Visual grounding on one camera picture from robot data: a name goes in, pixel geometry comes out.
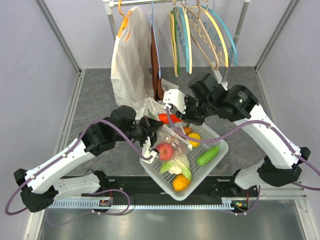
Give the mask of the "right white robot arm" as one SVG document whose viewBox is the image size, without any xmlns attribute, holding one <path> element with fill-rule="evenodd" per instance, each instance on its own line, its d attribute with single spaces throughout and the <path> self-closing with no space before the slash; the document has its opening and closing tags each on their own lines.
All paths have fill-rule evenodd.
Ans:
<svg viewBox="0 0 320 240">
<path fill-rule="evenodd" d="M 218 116 L 235 124 L 235 128 L 216 138 L 220 141 L 238 130 L 244 130 L 265 152 L 258 163 L 239 169 L 233 175 L 229 191 L 235 197 L 247 189 L 266 183 L 273 187 L 293 184 L 298 179 L 301 163 L 308 163 L 310 150 L 293 144 L 267 116 L 256 96 L 243 85 L 227 89 L 210 73 L 202 73 L 189 82 L 193 95 L 178 89 L 165 93 L 166 104 L 177 108 L 176 116 L 185 123 L 201 125 L 205 119 Z"/>
</svg>

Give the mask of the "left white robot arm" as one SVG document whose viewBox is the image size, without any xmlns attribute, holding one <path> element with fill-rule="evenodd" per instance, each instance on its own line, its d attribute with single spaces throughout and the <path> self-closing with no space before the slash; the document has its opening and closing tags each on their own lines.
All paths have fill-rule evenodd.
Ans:
<svg viewBox="0 0 320 240">
<path fill-rule="evenodd" d="M 75 167 L 112 150 L 117 142 L 127 142 L 146 162 L 152 162 L 158 154 L 153 145 L 157 131 L 163 122 L 144 115 L 136 121 L 132 107 L 123 105 L 110 116 L 92 121 L 61 152 L 30 170 L 18 169 L 14 178 L 18 184 L 25 209 L 36 213 L 48 208 L 53 202 L 75 195 L 106 196 L 110 181 L 102 170 L 81 177 L 65 178 Z"/>
</svg>

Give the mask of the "clear dotted zip top bag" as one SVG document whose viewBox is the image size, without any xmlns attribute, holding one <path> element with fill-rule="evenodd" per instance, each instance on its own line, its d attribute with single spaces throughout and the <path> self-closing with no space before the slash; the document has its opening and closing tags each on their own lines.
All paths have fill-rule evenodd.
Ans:
<svg viewBox="0 0 320 240">
<path fill-rule="evenodd" d="M 157 121 L 160 121 L 158 114 L 166 114 L 166 107 L 150 97 L 146 99 L 146 105 L 142 114 L 143 116 L 147 116 L 148 109 L 154 113 Z M 161 143 L 172 145 L 174 154 L 170 160 L 183 154 L 187 155 L 193 148 L 190 142 L 187 139 L 182 138 L 181 134 L 179 134 L 176 129 L 179 129 L 181 132 L 184 131 L 180 122 L 173 123 L 169 120 L 168 124 L 163 124 L 163 126 L 157 131 L 157 141 L 154 146 L 152 146 L 153 149 L 156 149 L 156 147 Z M 159 160 L 158 152 L 153 163 L 155 162 L 165 163 L 167 161 Z"/>
</svg>

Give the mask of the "light green cucumber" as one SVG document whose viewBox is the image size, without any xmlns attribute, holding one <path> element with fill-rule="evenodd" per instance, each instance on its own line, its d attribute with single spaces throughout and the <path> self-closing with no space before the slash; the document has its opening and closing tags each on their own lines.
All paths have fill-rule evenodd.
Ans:
<svg viewBox="0 0 320 240">
<path fill-rule="evenodd" d="M 211 149 L 203 153 L 201 156 L 199 156 L 197 158 L 196 163 L 201 167 L 206 165 L 217 156 L 219 151 L 220 151 L 220 146 L 212 147 Z"/>
</svg>

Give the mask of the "red apple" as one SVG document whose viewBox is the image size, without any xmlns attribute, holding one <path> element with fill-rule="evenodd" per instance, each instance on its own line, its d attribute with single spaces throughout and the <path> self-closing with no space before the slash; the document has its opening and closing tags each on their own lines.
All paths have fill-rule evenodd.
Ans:
<svg viewBox="0 0 320 240">
<path fill-rule="evenodd" d="M 169 161 L 174 155 L 174 148 L 171 144 L 161 143 L 156 147 L 156 149 L 159 152 L 158 158 L 161 161 Z"/>
</svg>

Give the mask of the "green bell pepper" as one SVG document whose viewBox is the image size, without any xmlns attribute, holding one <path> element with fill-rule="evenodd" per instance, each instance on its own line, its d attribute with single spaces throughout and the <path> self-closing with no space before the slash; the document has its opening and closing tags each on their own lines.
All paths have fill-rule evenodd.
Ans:
<svg viewBox="0 0 320 240">
<path fill-rule="evenodd" d="M 154 115 L 154 113 L 150 109 L 147 110 L 147 116 L 153 120 L 157 119 L 157 117 Z"/>
</svg>

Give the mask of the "orange carrot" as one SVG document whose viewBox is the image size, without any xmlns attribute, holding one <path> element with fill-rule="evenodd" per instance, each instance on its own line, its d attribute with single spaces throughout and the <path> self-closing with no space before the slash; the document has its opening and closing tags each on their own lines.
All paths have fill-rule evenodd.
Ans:
<svg viewBox="0 0 320 240">
<path fill-rule="evenodd" d="M 182 119 L 176 117 L 174 114 L 169 114 L 167 115 L 166 113 L 160 113 L 158 114 L 158 118 L 161 122 L 163 122 L 164 124 L 169 124 L 170 123 L 170 120 L 173 122 L 173 123 L 181 123 L 183 122 Z"/>
</svg>

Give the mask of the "yellow lemon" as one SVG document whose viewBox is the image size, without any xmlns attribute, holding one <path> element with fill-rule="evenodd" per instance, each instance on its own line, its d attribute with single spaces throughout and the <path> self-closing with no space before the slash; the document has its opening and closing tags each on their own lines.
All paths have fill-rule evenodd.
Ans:
<svg viewBox="0 0 320 240">
<path fill-rule="evenodd" d="M 191 132 L 187 135 L 188 137 L 192 138 L 189 139 L 189 143 L 192 145 L 193 148 L 197 148 L 201 143 L 195 140 L 201 140 L 201 136 L 196 132 Z"/>
</svg>

